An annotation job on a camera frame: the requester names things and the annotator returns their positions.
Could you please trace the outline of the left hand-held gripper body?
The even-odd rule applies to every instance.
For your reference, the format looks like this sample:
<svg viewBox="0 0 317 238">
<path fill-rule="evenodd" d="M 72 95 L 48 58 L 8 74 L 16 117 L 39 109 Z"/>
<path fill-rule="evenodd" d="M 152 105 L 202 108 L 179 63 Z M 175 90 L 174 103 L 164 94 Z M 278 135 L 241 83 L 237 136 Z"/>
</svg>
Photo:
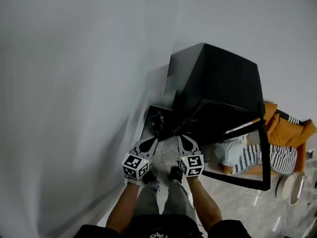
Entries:
<svg viewBox="0 0 317 238">
<path fill-rule="evenodd" d="M 125 154 L 122 160 L 124 174 L 128 178 L 139 180 L 150 170 L 151 158 L 151 149 L 141 151 L 138 147 L 134 147 Z"/>
</svg>

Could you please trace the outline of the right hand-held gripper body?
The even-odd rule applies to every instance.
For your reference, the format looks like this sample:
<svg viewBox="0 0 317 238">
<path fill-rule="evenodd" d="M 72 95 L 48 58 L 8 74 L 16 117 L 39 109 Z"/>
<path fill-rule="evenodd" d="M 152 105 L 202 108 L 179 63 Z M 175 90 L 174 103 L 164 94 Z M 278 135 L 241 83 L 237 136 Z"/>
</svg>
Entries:
<svg viewBox="0 0 317 238">
<path fill-rule="evenodd" d="M 180 157 L 179 167 L 186 177 L 197 177 L 204 170 L 203 155 L 191 155 Z"/>
</svg>

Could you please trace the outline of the black waste bin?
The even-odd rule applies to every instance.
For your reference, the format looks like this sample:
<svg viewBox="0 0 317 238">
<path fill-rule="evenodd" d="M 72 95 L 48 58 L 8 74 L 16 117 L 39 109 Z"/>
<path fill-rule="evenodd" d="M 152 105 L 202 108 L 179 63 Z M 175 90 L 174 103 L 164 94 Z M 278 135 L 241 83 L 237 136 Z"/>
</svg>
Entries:
<svg viewBox="0 0 317 238">
<path fill-rule="evenodd" d="M 145 123 L 143 126 L 143 131 L 141 138 L 146 138 L 150 136 L 155 136 L 151 128 L 151 123 L 160 122 L 159 117 L 163 115 L 165 120 L 165 127 L 163 127 L 164 138 L 162 141 L 172 138 L 174 136 L 173 127 L 174 127 L 174 115 L 173 111 L 170 109 L 164 109 L 156 106 L 149 106 L 145 116 Z"/>
</svg>

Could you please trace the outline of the bottle with green cap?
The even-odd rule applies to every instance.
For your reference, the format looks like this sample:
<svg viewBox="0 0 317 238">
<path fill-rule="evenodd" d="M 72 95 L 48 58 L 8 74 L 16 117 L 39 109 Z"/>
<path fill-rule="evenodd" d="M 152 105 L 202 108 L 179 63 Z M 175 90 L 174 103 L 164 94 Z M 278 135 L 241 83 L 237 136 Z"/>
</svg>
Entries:
<svg viewBox="0 0 317 238">
<path fill-rule="evenodd" d="M 162 141 L 164 138 L 164 131 L 161 122 L 151 123 L 151 128 L 153 130 L 155 137 L 157 137 L 159 141 Z"/>
</svg>

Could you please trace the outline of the person's left forearm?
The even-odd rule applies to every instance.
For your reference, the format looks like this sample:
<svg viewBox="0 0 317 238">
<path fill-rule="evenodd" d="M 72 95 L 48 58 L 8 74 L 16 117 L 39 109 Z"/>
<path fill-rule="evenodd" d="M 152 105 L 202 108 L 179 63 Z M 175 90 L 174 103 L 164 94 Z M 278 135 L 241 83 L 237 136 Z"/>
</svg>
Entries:
<svg viewBox="0 0 317 238">
<path fill-rule="evenodd" d="M 115 207 L 111 211 L 106 228 L 122 235 L 130 225 L 136 207 L 139 186 L 128 182 Z"/>
</svg>

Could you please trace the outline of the person's right forearm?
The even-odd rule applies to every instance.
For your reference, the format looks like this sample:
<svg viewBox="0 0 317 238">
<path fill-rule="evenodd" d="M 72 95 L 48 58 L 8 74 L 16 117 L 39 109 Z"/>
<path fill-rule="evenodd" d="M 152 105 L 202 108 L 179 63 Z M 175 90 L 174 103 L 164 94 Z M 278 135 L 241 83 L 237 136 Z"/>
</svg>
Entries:
<svg viewBox="0 0 317 238">
<path fill-rule="evenodd" d="M 187 182 L 199 220 L 208 232 L 212 226 L 223 220 L 221 211 L 197 177 L 187 178 Z"/>
</svg>

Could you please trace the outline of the person's right black shoe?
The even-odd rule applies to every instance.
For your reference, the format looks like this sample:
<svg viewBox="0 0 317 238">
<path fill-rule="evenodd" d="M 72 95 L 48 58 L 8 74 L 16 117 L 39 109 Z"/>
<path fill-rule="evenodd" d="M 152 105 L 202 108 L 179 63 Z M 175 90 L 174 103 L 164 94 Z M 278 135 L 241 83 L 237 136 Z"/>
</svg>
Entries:
<svg viewBox="0 0 317 238">
<path fill-rule="evenodd" d="M 168 176 L 169 180 L 176 180 L 179 183 L 182 183 L 183 171 L 178 166 L 172 166 Z"/>
</svg>

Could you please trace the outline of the person's left leg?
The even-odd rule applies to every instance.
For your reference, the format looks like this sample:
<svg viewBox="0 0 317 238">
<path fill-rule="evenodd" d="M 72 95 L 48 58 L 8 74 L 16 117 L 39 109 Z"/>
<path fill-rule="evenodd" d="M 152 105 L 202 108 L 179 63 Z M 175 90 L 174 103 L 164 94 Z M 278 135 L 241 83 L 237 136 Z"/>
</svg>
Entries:
<svg viewBox="0 0 317 238">
<path fill-rule="evenodd" d="M 157 192 L 159 181 L 151 181 L 143 186 L 137 197 L 134 217 L 141 215 L 158 215 L 159 207 L 157 203 Z"/>
</svg>

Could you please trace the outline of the person's leg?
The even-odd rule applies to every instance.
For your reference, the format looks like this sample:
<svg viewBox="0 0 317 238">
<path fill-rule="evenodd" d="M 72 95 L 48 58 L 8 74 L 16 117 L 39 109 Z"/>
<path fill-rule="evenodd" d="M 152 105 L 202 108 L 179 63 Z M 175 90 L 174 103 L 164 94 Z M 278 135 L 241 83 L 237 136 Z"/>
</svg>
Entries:
<svg viewBox="0 0 317 238">
<path fill-rule="evenodd" d="M 190 203 L 188 194 L 182 184 L 173 179 L 168 183 L 168 197 L 164 206 L 163 215 L 184 215 L 196 222 L 196 214 Z"/>
<path fill-rule="evenodd" d="M 134 217 L 141 215 L 158 215 L 159 207 L 157 203 L 157 192 L 159 181 L 151 181 L 143 186 L 137 197 Z"/>
</svg>

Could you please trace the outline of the white crumpled cloth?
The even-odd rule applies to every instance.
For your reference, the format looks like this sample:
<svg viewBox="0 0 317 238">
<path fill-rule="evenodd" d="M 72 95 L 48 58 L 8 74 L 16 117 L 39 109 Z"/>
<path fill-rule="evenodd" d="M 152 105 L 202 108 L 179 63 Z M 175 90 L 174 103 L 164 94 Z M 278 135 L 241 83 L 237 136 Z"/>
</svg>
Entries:
<svg viewBox="0 0 317 238">
<path fill-rule="evenodd" d="M 244 147 L 247 146 L 247 135 L 230 138 L 220 143 L 215 143 L 215 155 L 218 162 L 224 166 L 234 166 L 239 162 Z"/>
</svg>

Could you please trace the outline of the person's right leg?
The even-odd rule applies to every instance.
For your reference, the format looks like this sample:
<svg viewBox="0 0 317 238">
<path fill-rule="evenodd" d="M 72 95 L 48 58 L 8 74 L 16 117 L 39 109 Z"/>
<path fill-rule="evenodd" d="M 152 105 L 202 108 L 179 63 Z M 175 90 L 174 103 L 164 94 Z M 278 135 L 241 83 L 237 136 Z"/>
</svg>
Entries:
<svg viewBox="0 0 317 238">
<path fill-rule="evenodd" d="M 196 222 L 196 214 L 190 203 L 188 194 L 182 184 L 173 179 L 168 183 L 168 197 L 164 206 L 163 215 L 184 215 Z"/>
</svg>

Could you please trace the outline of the person's black shirt torso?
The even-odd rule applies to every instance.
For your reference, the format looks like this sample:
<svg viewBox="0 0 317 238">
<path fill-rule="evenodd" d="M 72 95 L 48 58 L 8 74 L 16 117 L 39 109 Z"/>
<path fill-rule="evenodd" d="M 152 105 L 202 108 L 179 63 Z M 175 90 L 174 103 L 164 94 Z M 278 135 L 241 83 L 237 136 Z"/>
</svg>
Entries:
<svg viewBox="0 0 317 238">
<path fill-rule="evenodd" d="M 142 215 L 134 217 L 127 230 L 117 231 L 83 225 L 74 238 L 202 238 L 198 225 L 185 215 Z M 251 238 L 237 220 L 223 220 L 208 231 L 208 238 Z"/>
</svg>

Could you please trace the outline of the black framed glass cabinet door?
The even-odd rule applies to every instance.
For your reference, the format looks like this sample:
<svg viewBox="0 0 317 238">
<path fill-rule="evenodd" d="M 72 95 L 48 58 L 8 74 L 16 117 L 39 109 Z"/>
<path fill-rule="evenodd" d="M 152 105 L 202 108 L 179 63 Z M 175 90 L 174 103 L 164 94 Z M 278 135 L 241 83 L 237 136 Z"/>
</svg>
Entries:
<svg viewBox="0 0 317 238">
<path fill-rule="evenodd" d="M 222 140 L 227 140 L 232 137 L 240 136 L 243 134 L 247 134 L 249 132 L 258 131 L 259 138 L 260 138 L 260 147 L 261 147 L 261 154 L 262 154 L 262 168 L 263 168 L 263 179 L 262 180 L 253 180 L 253 179 L 247 179 L 247 178 L 240 178 L 240 177 L 233 177 L 228 176 L 224 174 L 214 173 L 210 171 L 203 170 L 202 175 L 216 179 L 219 181 L 223 181 L 229 184 L 237 185 L 240 187 L 245 187 L 249 189 L 258 189 L 262 191 L 267 191 L 270 189 L 270 150 L 269 150 L 269 143 L 268 143 L 268 137 L 267 137 L 267 131 L 265 126 L 265 120 L 264 120 L 264 103 L 259 102 L 257 104 L 257 113 L 256 118 L 259 119 L 259 121 L 252 123 L 251 125 L 248 125 L 246 127 L 240 128 L 238 130 L 235 130 L 230 133 L 226 133 L 220 137 Z"/>
</svg>

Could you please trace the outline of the black cabinet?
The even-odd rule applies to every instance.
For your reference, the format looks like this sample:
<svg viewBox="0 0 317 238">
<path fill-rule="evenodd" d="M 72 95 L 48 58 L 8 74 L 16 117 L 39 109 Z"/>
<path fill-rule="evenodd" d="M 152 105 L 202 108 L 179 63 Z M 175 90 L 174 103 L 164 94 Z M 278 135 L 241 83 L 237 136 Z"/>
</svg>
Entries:
<svg viewBox="0 0 317 238">
<path fill-rule="evenodd" d="M 226 140 L 226 133 L 257 119 L 265 108 L 258 66 L 239 55 L 199 43 L 171 55 L 169 86 L 173 132 L 199 145 Z"/>
</svg>

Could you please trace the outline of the orange cushion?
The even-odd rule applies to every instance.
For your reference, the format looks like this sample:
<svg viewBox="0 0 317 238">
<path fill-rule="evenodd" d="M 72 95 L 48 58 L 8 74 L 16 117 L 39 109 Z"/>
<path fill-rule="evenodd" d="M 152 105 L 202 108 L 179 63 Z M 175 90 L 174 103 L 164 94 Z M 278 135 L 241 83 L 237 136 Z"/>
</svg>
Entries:
<svg viewBox="0 0 317 238">
<path fill-rule="evenodd" d="M 299 134 L 299 136 L 290 144 L 293 148 L 298 148 L 300 145 L 305 143 L 315 132 L 317 131 L 316 126 L 314 125 L 313 121 L 310 119 L 308 120 L 302 132 Z"/>
<path fill-rule="evenodd" d="M 265 120 L 265 124 L 268 124 L 268 122 L 270 121 L 270 119 L 273 117 L 273 115 L 276 112 L 277 104 L 275 104 L 275 103 L 264 103 L 264 107 L 265 107 L 264 120 Z"/>
<path fill-rule="evenodd" d="M 274 114 L 268 125 L 270 125 L 267 131 L 268 142 L 275 146 L 291 147 L 290 144 L 294 142 L 304 128 L 281 118 L 279 114 Z"/>
</svg>

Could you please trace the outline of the black white striped blanket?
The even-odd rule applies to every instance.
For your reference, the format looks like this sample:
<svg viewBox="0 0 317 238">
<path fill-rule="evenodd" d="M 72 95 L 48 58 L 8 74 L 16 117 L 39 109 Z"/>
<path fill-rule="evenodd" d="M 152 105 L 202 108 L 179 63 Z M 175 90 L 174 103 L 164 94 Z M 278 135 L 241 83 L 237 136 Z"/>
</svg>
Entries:
<svg viewBox="0 0 317 238">
<path fill-rule="evenodd" d="M 289 175 L 293 173 L 297 160 L 297 149 L 287 146 L 269 145 L 270 169 L 276 173 Z M 256 165 L 262 166 L 260 144 L 247 145 L 239 157 L 238 164 L 233 166 L 231 174 L 242 174 Z"/>
</svg>

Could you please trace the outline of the orange sofa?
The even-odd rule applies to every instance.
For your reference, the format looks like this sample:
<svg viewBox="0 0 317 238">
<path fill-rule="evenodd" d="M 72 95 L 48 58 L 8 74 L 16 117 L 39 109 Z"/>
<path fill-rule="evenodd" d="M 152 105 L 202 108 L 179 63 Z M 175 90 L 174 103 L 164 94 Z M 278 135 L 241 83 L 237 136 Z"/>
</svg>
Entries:
<svg viewBox="0 0 317 238">
<path fill-rule="evenodd" d="M 306 141 L 317 132 L 312 120 L 300 121 L 265 103 L 265 126 L 272 173 L 291 175 L 304 170 Z"/>
</svg>

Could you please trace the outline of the white low cabinet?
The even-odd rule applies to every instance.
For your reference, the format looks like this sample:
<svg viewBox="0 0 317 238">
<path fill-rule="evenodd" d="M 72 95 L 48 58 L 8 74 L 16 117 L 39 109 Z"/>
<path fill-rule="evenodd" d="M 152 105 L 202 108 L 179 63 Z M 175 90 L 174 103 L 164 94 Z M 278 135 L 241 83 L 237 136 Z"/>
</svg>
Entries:
<svg viewBox="0 0 317 238">
<path fill-rule="evenodd" d="M 317 150 L 306 152 L 306 168 L 317 168 Z"/>
</svg>

